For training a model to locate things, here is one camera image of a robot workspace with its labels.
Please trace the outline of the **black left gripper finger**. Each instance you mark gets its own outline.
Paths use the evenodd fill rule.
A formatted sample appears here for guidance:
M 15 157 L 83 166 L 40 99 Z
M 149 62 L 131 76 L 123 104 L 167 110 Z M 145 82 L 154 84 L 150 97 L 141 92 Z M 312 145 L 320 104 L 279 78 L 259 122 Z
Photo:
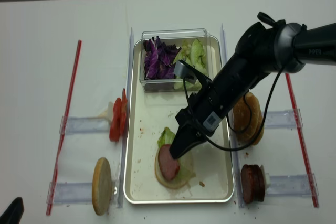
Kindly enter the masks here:
M 0 218 L 1 224 L 19 224 L 24 213 L 22 197 L 15 198 Z

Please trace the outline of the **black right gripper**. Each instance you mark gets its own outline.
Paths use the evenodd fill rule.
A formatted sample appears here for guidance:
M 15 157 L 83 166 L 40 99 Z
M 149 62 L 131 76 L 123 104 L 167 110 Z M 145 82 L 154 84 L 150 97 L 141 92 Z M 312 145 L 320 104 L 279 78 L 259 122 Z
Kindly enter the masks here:
M 188 95 L 187 107 L 175 117 L 178 131 L 170 146 L 173 159 L 179 159 L 194 147 L 209 142 L 230 109 L 229 94 L 236 102 L 236 76 L 216 76 L 202 85 L 197 94 Z

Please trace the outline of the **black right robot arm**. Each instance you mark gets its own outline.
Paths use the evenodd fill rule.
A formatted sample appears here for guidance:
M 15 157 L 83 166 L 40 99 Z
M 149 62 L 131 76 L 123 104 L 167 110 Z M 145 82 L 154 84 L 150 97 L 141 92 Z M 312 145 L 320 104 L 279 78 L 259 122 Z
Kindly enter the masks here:
M 238 100 L 270 73 L 296 73 L 306 64 L 335 64 L 335 24 L 309 30 L 302 24 L 275 21 L 262 12 L 215 78 L 179 60 L 175 75 L 184 82 L 198 81 L 202 87 L 187 96 L 187 107 L 176 115 L 179 127 L 171 156 L 178 159 L 207 142 Z

